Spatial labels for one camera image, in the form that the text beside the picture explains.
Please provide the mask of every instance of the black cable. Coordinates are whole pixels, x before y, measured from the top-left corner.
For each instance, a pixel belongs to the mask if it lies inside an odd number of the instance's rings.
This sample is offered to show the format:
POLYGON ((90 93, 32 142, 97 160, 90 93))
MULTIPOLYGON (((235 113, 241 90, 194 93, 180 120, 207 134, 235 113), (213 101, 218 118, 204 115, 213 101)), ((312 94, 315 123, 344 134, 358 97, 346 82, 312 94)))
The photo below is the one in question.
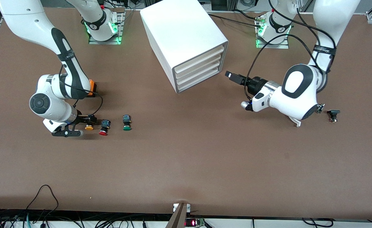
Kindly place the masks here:
POLYGON ((334 225, 334 221, 332 221, 332 220, 331 220, 331 224, 330 224, 330 225, 320 225, 320 224, 317 224, 317 223, 314 221, 314 219, 312 219, 312 218, 309 218, 309 219, 312 221, 312 223, 307 222, 307 221, 305 220, 305 218, 301 218, 301 219, 303 220, 303 222, 305 222, 305 224, 307 224, 307 225, 313 225, 313 226, 315 226, 315 228, 317 228, 317 227, 325 227, 325 228, 329 228, 329 227, 332 227, 332 226, 334 225))
POLYGON ((333 47, 334 48, 336 48, 337 46, 336 46, 336 43, 335 43, 335 40, 327 33, 327 32, 325 32, 324 30, 322 30, 322 29, 318 29, 317 27, 314 27, 314 26, 311 26, 311 25, 307 25, 307 24, 304 24, 304 23, 301 23, 301 22, 298 22, 298 21, 295 21, 295 20, 293 20, 293 19, 290 19, 290 18, 288 18, 288 17, 286 17, 286 16, 284 16, 283 14, 281 14, 281 13, 279 13, 274 7, 273 7, 273 5, 272 5, 272 3, 270 2, 270 0, 268 0, 269 1, 269 5, 270 5, 270 7, 277 13, 277 14, 279 14, 281 17, 283 17, 284 19, 287 19, 287 20, 289 20, 289 21, 291 21, 291 22, 294 22, 294 23, 296 23, 296 24, 299 24, 299 25, 302 25, 302 26, 305 26, 305 27, 308 27, 308 28, 311 28, 311 29, 314 29, 314 30, 317 30, 317 31, 319 31, 319 32, 322 32, 322 33, 324 33, 327 37, 329 37, 329 39, 331 39, 331 41, 332 41, 332 44, 333 44, 333 47))
MULTIPOLYGON (((308 25, 308 24, 305 22, 305 20, 303 19, 303 17, 301 16, 299 9, 296 8, 296 10, 297 10, 297 15, 300 17, 300 20, 303 22, 303 24, 308 25)), ((318 37, 318 35, 314 32, 314 30, 312 30, 312 28, 310 28, 310 27, 307 27, 307 28, 310 30, 310 32, 311 32, 311 33, 315 36, 315 38, 317 39, 318 45, 321 45, 321 43, 319 42, 319 37, 318 37)))
POLYGON ((115 218, 115 219, 112 218, 112 219, 110 219, 108 221, 105 221, 105 222, 99 221, 96 224, 95 228, 107 228, 109 225, 112 225, 113 222, 116 222, 116 221, 127 222, 126 220, 124 220, 125 218, 131 218, 131 217, 135 217, 135 216, 144 216, 144 215, 147 215, 147 214, 132 214, 132 215, 126 215, 126 216, 122 216, 122 217, 115 218))
POLYGON ((214 14, 209 14, 209 15, 212 16, 212 17, 218 17, 218 18, 221 18, 221 19, 224 19, 224 20, 235 22, 235 23, 246 24, 246 25, 257 27, 257 28, 260 28, 261 27, 260 25, 250 24, 250 23, 246 23, 246 22, 240 22, 240 21, 236 21, 236 20, 229 19, 229 18, 226 18, 226 17, 217 16, 217 15, 214 15, 214 14))
POLYGON ((130 218, 130 222, 131 222, 131 226, 134 228, 134 224, 131 218, 130 218))
MULTIPOLYGON (((308 52, 308 54, 310 55, 311 59, 314 61, 314 63, 316 64, 316 68, 322 72, 321 68, 317 65, 317 62, 315 61, 314 57, 312 56, 312 53, 310 51, 310 49, 308 48, 308 46, 306 45, 306 43, 304 43, 304 41, 302 39, 300 39, 299 37, 295 36, 295 35, 292 35, 292 34, 282 34, 282 35, 278 35, 278 36, 275 36, 273 39, 269 40, 269 42, 267 42, 265 45, 263 45, 263 47, 261 47, 261 49, 259 50, 259 52, 257 53, 257 56, 254 58, 254 61, 252 62, 252 65, 251 67, 249 68, 249 71, 248 71, 248 74, 246 75, 247 79, 249 77, 249 75, 251 74, 251 71, 252 71, 252 68, 254 67, 255 65, 255 62, 257 61, 258 59, 258 56, 261 54, 261 52, 263 51, 263 49, 268 45, 270 44, 270 42, 272 42, 273 40, 279 38, 279 37, 282 37, 282 36, 291 36, 293 38, 296 38, 303 46, 304 48, 306 49, 306 51, 308 52)), ((244 93, 245 93, 245 96, 246 98, 248 98, 249 100, 251 100, 252 98, 248 95, 248 93, 246 92, 246 83, 247 83, 248 80, 245 80, 245 83, 244 83, 244 93)))
POLYGON ((248 16, 246 13, 244 13, 242 10, 234 9, 234 11, 240 12, 244 17, 255 20, 255 17, 248 16))
POLYGON ((147 224, 145 223, 144 218, 142 218, 142 228, 147 228, 147 224))
POLYGON ((33 200, 32 200, 32 201, 27 205, 27 207, 26 207, 26 211, 27 211, 28 207, 30 207, 30 205, 35 201, 35 199, 37 199, 38 194, 40 193, 41 189, 42 189, 44 186, 46 186, 46 187, 48 187, 48 188, 50 189, 51 195, 53 196, 53 198, 55 199, 55 202, 57 203, 57 206, 56 206, 52 211, 48 212, 48 214, 44 217, 44 218, 46 218, 46 217, 47 217, 51 212, 55 211, 55 210, 58 208, 58 206, 59 206, 58 199, 55 197, 55 195, 54 195, 54 193, 53 193, 53 190, 52 190, 52 188, 51 188, 49 185, 42 185, 42 186, 38 189, 38 192, 37 192, 37 194, 35 195, 34 199, 33 199, 33 200))
POLYGON ((46 224, 47 224, 47 228, 50 228, 50 225, 48 225, 48 221, 47 221, 47 219, 46 219, 46 224))
POLYGON ((210 224, 208 224, 204 219, 203 219, 203 222, 204 222, 204 226, 206 228, 213 228, 210 224))
POLYGON ((76 212, 76 214, 78 215, 78 218, 79 218, 79 220, 81 221, 82 228, 85 228, 84 222, 82 221, 81 217, 79 216, 79 212, 76 212))
MULTIPOLYGON (((289 20, 289 21, 291 21, 291 22, 294 22, 294 23, 296 23, 296 24, 299 24, 299 25, 305 26, 305 27, 307 27, 307 28, 309 28, 309 29, 314 29, 314 30, 317 30, 317 31, 319 31, 319 32, 324 33, 327 37, 329 37, 329 39, 331 39, 331 41, 332 41, 332 45, 333 45, 333 48, 334 48, 334 49, 337 48, 337 45, 336 45, 336 43, 335 43, 335 40, 334 40, 334 39, 331 37, 331 35, 329 35, 327 32, 325 32, 325 31, 322 30, 322 29, 318 29, 317 27, 310 26, 310 25, 308 25, 308 24, 306 24, 306 23, 300 23, 300 22, 298 22, 298 21, 295 21, 295 20, 293 20, 293 19, 290 19, 290 18, 284 16, 283 14, 279 13, 279 12, 278 12, 274 7, 273 7, 273 5, 272 5, 272 3, 270 2, 270 0, 268 0, 268 1, 269 1, 269 5, 272 7, 272 9, 273 9, 276 13, 278 13, 280 16, 282 16, 284 19, 287 19, 287 20, 289 20)), ((332 67, 332 64, 333 64, 333 62, 334 62, 334 59, 335 59, 335 55, 332 55, 332 56, 331 56, 331 61, 329 62, 329 65, 328 65, 328 67, 326 68, 325 73, 328 74, 328 73, 331 71, 331 67, 332 67)), ((322 89, 320 89, 318 92, 322 91, 322 90, 325 88, 325 86, 326 86, 326 84, 325 84, 325 85, 322 87, 322 89)))
POLYGON ((137 8, 137 4, 134 6, 134 9, 131 8, 131 7, 129 7, 129 8, 131 9, 131 12, 128 14, 128 16, 126 16, 122 22, 114 23, 115 25, 119 25, 119 24, 124 23, 127 20, 127 18, 129 18, 131 16, 131 14, 133 14, 134 10, 137 8))
POLYGON ((40 217, 43 215, 44 211, 46 211, 46 210, 43 209, 43 210, 41 211, 41 214, 40 214, 40 216, 37 217, 37 220, 33 220, 33 221, 32 221, 33 224, 37 223, 37 222, 40 220, 40 217))
POLYGON ((21 215, 21 212, 15 217, 9 228, 14 228, 14 223, 19 219, 19 215, 21 215))
MULTIPOLYGON (((60 69, 60 72, 59 72, 59 74, 58 74, 58 78, 60 78, 61 73, 62 73, 62 69, 63 69, 63 68, 64 68, 64 65, 61 65, 61 69, 60 69)), ((81 88, 78 88, 78 87, 75 87, 75 86, 72 86, 72 85, 68 85, 68 84, 66 84, 65 82, 62 82, 61 80, 60 80, 60 83, 66 85, 66 86, 68 86, 68 87, 74 88, 74 89, 76 89, 76 90, 79 90, 79 91, 88 92, 88 93, 90 93, 90 92, 91 92, 91 93, 94 93, 96 96, 100 97, 101 102, 100 102, 99 108, 97 108, 96 111, 94 111, 91 115, 95 115, 95 114, 100 110, 100 108, 102 108, 102 105, 103 105, 103 97, 102 97, 100 94, 98 94, 97 92, 92 92, 92 91, 85 90, 85 89, 81 89, 81 88)))
POLYGON ((127 227, 126 227, 126 228, 128 228, 128 225, 129 225, 129 224, 128 224, 128 221, 127 221, 127 220, 123 220, 123 221, 121 221, 121 222, 120 222, 120 225, 118 226, 118 228, 121 227, 121 223, 123 223, 123 222, 126 222, 126 223, 127 223, 127 227))
MULTIPOLYGON (((84 218, 82 220, 85 221, 85 220, 92 219, 94 217, 98 217, 98 216, 105 215, 105 214, 115 214, 115 212, 106 212, 106 213, 102 213, 102 214, 99 214, 99 215, 94 215, 94 216, 91 216, 91 217, 88 217, 88 218, 84 218)), ((49 217, 58 218, 61 221, 66 221, 66 222, 73 222, 73 221, 79 222, 80 221, 80 220, 71 220, 71 219, 69 219, 67 217, 62 217, 62 216, 49 216, 49 217)))
POLYGON ((76 103, 78 103, 79 100, 76 100, 75 103, 72 105, 72 107, 76 107, 76 103))

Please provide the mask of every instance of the orange component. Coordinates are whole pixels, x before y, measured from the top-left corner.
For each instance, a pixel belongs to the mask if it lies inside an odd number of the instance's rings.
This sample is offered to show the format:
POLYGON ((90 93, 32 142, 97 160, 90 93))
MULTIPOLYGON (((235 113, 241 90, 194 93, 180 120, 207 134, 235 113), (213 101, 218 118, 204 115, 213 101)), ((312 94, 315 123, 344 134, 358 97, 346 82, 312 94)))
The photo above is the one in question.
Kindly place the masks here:
POLYGON ((93 130, 93 126, 92 125, 87 125, 85 127, 85 130, 92 131, 93 130))
POLYGON ((90 82, 90 91, 93 91, 93 89, 95 88, 95 82, 92 79, 89 79, 89 82, 90 82))

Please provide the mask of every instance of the cable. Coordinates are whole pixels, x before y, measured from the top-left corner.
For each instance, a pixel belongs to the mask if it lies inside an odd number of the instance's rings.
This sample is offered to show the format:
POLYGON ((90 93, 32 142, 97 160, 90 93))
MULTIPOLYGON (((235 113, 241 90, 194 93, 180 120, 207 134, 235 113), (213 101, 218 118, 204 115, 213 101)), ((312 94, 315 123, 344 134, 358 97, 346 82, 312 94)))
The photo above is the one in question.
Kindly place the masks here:
POLYGON ((133 224, 133 221, 131 220, 130 218, 130 222, 131 222, 131 226, 134 228, 134 224, 133 224))
MULTIPOLYGON (((273 39, 269 40, 269 42, 267 42, 265 45, 263 45, 263 47, 261 47, 261 49, 259 50, 259 52, 257 53, 257 56, 254 58, 254 61, 252 62, 252 65, 251 67, 249 68, 249 71, 248 71, 248 74, 246 75, 247 79, 249 77, 249 75, 251 74, 251 71, 252 71, 252 68, 254 67, 255 65, 255 62, 257 61, 258 59, 258 56, 261 54, 261 52, 263 51, 263 49, 268 45, 270 44, 270 42, 272 42, 273 40, 275 40, 276 38, 279 38, 279 37, 282 37, 282 36, 291 36, 293 38, 296 38, 303 46, 304 48, 306 49, 306 51, 308 52, 308 54, 310 55, 311 59, 314 61, 314 63, 316 64, 316 68, 322 72, 321 68, 317 65, 317 62, 315 61, 314 57, 312 56, 312 53, 310 51, 310 49, 308 48, 308 46, 306 45, 306 43, 304 43, 304 41, 302 39, 300 39, 299 37, 295 36, 295 35, 292 35, 292 34, 282 34, 282 35, 278 35, 278 36, 275 36, 273 39)), ((249 100, 251 100, 252 98, 248 95, 248 93, 246 92, 246 83, 247 83, 248 80, 245 80, 245 83, 244 83, 244 93, 245 93, 245 96, 246 98, 248 98, 249 100)))
POLYGON ((27 207, 26 207, 26 211, 27 211, 28 207, 30 207, 30 205, 35 201, 35 199, 37 199, 38 194, 40 193, 41 189, 42 189, 44 186, 47 186, 47 187, 50 189, 51 195, 53 196, 53 198, 55 199, 55 202, 57 203, 57 206, 56 206, 52 211, 48 212, 48 214, 44 217, 44 218, 46 218, 46 217, 47 217, 51 212, 55 211, 55 210, 58 208, 58 206, 59 206, 58 199, 55 197, 55 195, 54 195, 54 193, 53 193, 53 190, 52 190, 52 188, 51 188, 49 185, 42 185, 42 186, 38 189, 38 192, 37 192, 37 194, 35 195, 34 199, 33 199, 33 200, 32 200, 32 201, 27 205, 27 207))
POLYGON ((221 19, 224 19, 224 20, 235 22, 235 23, 246 24, 246 25, 257 27, 257 28, 261 27, 260 25, 250 24, 250 23, 246 23, 246 22, 240 22, 240 21, 232 20, 232 19, 229 19, 229 18, 226 18, 226 17, 217 16, 217 15, 214 15, 214 14, 209 14, 209 15, 212 16, 212 17, 218 17, 218 18, 221 18, 221 19))
POLYGON ((307 222, 304 218, 301 218, 303 220, 303 222, 305 222, 305 224, 307 225, 313 225, 315 226, 315 228, 318 228, 318 227, 325 227, 325 228, 329 228, 329 227, 332 227, 334 225, 334 221, 331 220, 331 224, 330 225, 320 225, 320 224, 316 224, 316 222, 314 221, 314 219, 312 218, 309 218, 313 223, 309 223, 307 222))
POLYGON ((41 214, 40 214, 40 216, 38 216, 37 220, 33 220, 33 221, 32 221, 33 224, 37 223, 37 222, 40 220, 40 217, 43 216, 44 211, 46 211, 46 210, 43 209, 43 210, 41 211, 41 214))
POLYGON ((145 223, 144 218, 142 218, 142 228, 147 228, 147 224, 145 223))
POLYGON ((78 103, 79 100, 76 100, 75 103, 72 105, 72 107, 76 107, 76 103, 78 103))
POLYGON ((10 227, 9 228, 14 228, 14 223, 17 221, 17 219, 19 218, 19 215, 21 214, 21 212, 15 217, 14 221, 11 223, 10 227))
POLYGON ((30 221, 28 219, 28 214, 26 215, 26 222, 27 222, 27 227, 31 228, 30 221))
MULTIPOLYGON (((115 213, 114 212, 106 212, 106 213, 102 213, 102 214, 99 214, 99 215, 94 215, 94 216, 91 216, 91 217, 88 217, 88 218, 84 218, 82 220, 92 219, 94 217, 98 217, 98 216, 105 215, 105 214, 115 214, 115 213)), ((61 221, 66 221, 66 222, 79 222, 80 221, 80 220, 71 220, 67 217, 62 217, 62 216, 49 216, 49 217, 58 218, 61 221)))
POLYGON ((50 225, 48 225, 48 220, 46 219, 47 228, 50 228, 50 225))
POLYGON ((119 24, 124 23, 127 20, 127 18, 129 18, 131 16, 131 14, 133 14, 134 10, 137 8, 137 4, 134 6, 134 8, 131 8, 131 7, 129 7, 129 8, 131 9, 131 12, 128 14, 128 16, 126 16, 122 22, 118 22, 118 23, 115 23, 115 24, 119 25, 119 24))
POLYGON ((79 220, 81 221, 82 228, 85 228, 84 222, 82 222, 82 219, 81 219, 81 217, 79 216, 79 213, 76 212, 76 214, 78 215, 78 218, 79 218, 79 220))
POLYGON ((244 13, 242 10, 234 9, 234 11, 240 12, 244 17, 255 20, 255 17, 248 16, 246 13, 244 13))
MULTIPOLYGON (((296 8, 296 10, 297 10, 297 14, 299 15, 300 20, 303 22, 303 24, 308 25, 308 24, 305 22, 305 20, 303 19, 303 17, 301 16, 299 9, 296 8)), ((310 30, 310 32, 311 32, 311 33, 315 36, 315 38, 317 39, 318 45, 320 45, 318 35, 317 35, 313 30, 312 30, 312 28, 310 28, 310 27, 307 27, 307 28, 310 30)))
MULTIPOLYGON (((281 13, 279 13, 274 7, 273 7, 273 5, 272 5, 272 3, 271 3, 271 1, 270 0, 268 0, 269 1, 269 5, 270 5, 270 7, 277 13, 277 14, 279 14, 280 16, 282 16, 284 19, 287 19, 287 20, 289 20, 289 21, 291 21, 291 22, 294 22, 294 23, 296 23, 296 24, 299 24, 299 25, 302 25, 302 26, 305 26, 305 27, 307 27, 307 28, 310 28, 310 29, 314 29, 314 30, 317 30, 317 31, 319 31, 319 32, 322 32, 322 33, 324 33, 329 39, 331 39, 331 41, 332 41, 332 45, 333 45, 333 48, 334 49, 336 49, 337 48, 337 45, 336 45, 336 43, 335 43, 335 40, 331 37, 331 35, 329 35, 327 32, 325 32, 324 30, 322 30, 322 29, 318 29, 317 27, 314 27, 314 26, 310 26, 310 25, 308 25, 308 24, 306 24, 306 23, 300 23, 300 22, 298 22, 298 21, 295 21, 295 20, 293 20, 293 19, 290 19, 290 18, 288 18, 288 17, 286 17, 286 16, 284 16, 283 14, 281 14, 281 13)), ((332 58, 331 58, 331 61, 329 62, 329 65, 328 65, 328 67, 327 67, 327 69, 326 69, 326 73, 328 74, 330 71, 331 71, 331 67, 332 67, 332 64, 333 64, 333 62, 334 62, 334 59, 335 59, 335 55, 332 55, 332 58)))
POLYGON ((204 219, 203 219, 203 222, 204 222, 204 226, 206 228, 213 228, 210 224, 208 224, 204 219))
MULTIPOLYGON (((60 69, 60 71, 59 71, 59 73, 58 73, 58 78, 60 78, 61 77, 61 73, 62 73, 62 69, 64 68, 64 65, 61 65, 61 69, 60 69)), ((100 102, 100 105, 99 105, 99 108, 97 108, 96 109, 96 111, 94 111, 91 115, 95 115, 99 110, 100 110, 100 108, 102 108, 102 105, 103 105, 103 97, 100 95, 100 94, 98 94, 97 92, 92 92, 92 91, 89 91, 89 90, 85 90, 85 89, 82 89, 82 88, 78 88, 78 87, 75 87, 75 86, 72 86, 72 85, 68 85, 68 84, 66 84, 65 82, 62 82, 61 80, 60 80, 60 83, 62 83, 62 84, 64 84, 64 85, 66 85, 66 86, 68 86, 68 87, 71 87, 71 88, 74 88, 74 89, 76 89, 76 90, 79 90, 79 91, 83 91, 83 92, 88 92, 88 93, 94 93, 96 96, 98 96, 98 97, 100 97, 100 99, 101 99, 101 102, 100 102)))

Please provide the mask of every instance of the brown tabletop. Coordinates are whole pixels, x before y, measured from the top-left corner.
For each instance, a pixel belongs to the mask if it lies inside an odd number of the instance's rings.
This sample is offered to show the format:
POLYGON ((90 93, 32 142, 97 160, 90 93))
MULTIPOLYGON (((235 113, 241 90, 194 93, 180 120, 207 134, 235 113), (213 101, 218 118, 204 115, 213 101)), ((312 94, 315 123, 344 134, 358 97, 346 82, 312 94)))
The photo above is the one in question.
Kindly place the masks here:
MULTIPOLYGON (((202 215, 372 219, 372 24, 365 16, 353 16, 318 95, 325 110, 341 110, 338 122, 313 114, 296 128, 276 109, 243 110, 242 86, 224 76, 248 71, 258 52, 252 27, 215 18, 229 40, 223 72, 175 94, 138 11, 121 45, 88 45, 75 9, 46 12, 98 83, 105 101, 97 117, 111 120, 111 130, 107 137, 99 127, 82 138, 52 137, 28 100, 39 77, 58 73, 60 62, 3 22, 0 208, 25 208, 49 184, 61 210, 170 213, 184 201, 202 215), (122 130, 124 114, 132 131, 122 130)), ((315 43, 304 27, 291 33, 310 48, 315 43)), ((252 76, 281 83, 289 67, 308 60, 290 39, 290 49, 265 50, 252 76)), ((77 108, 88 113, 99 102, 87 98, 77 108)), ((44 189, 32 209, 54 206, 44 189)))

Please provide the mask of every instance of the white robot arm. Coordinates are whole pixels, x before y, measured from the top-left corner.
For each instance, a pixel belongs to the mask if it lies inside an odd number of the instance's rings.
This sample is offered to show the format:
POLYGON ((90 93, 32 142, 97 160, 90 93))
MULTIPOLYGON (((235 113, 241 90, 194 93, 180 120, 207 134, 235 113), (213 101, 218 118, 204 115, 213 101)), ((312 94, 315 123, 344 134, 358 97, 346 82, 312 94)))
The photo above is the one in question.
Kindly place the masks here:
POLYGON ((318 29, 329 34, 333 40, 322 32, 318 32, 320 44, 314 47, 313 57, 322 70, 308 65, 292 66, 286 73, 283 84, 254 77, 247 78, 227 72, 226 76, 241 85, 246 84, 248 92, 254 97, 244 101, 241 106, 245 110, 260 111, 267 107, 278 109, 297 123, 308 118, 318 107, 316 93, 326 85, 326 74, 332 56, 335 55, 334 45, 339 42, 349 20, 360 0, 317 0, 314 7, 314 20, 318 29))
MULTIPOLYGON (((15 35, 52 50, 66 70, 65 74, 41 76, 29 102, 31 110, 45 118, 43 123, 48 130, 56 133, 81 115, 64 99, 87 97, 91 90, 89 79, 66 37, 48 20, 40 0, 0 0, 0 11, 15 35)), ((79 135, 79 131, 69 132, 69 136, 79 135)))

